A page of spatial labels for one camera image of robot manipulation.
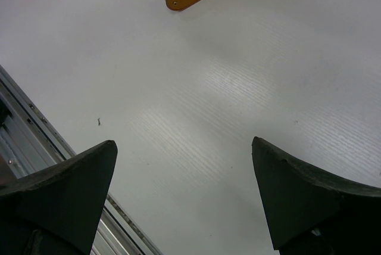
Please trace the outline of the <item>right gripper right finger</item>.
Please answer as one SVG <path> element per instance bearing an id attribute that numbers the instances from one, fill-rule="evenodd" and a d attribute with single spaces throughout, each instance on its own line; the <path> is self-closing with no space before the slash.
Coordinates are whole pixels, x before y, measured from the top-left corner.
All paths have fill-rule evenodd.
<path id="1" fill-rule="evenodd" d="M 259 137 L 252 161 L 280 254 L 380 254 L 380 188 L 334 175 Z"/>

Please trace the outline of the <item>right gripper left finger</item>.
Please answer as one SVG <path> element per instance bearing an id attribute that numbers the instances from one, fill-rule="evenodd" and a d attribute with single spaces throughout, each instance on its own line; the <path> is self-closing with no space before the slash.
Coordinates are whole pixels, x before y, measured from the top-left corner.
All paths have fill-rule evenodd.
<path id="1" fill-rule="evenodd" d="M 1 254 L 90 254 L 117 159 L 104 141 L 1 185 Z"/>

